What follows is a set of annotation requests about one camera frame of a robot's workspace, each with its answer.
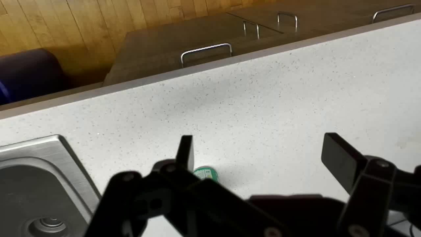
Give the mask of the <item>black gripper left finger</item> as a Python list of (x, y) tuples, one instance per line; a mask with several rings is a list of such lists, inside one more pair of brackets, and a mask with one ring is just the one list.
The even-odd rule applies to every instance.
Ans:
[(192, 174), (194, 138), (184, 136), (173, 159), (109, 180), (84, 237), (141, 237), (148, 222), (165, 217), (182, 237), (282, 237), (263, 211), (212, 179)]

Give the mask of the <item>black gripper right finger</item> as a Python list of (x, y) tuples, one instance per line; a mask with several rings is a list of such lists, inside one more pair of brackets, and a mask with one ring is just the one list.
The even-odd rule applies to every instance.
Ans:
[(338, 133), (324, 136), (321, 162), (349, 193), (337, 229), (342, 237), (398, 237), (387, 226), (391, 211), (421, 228), (421, 166), (412, 172), (363, 155)]

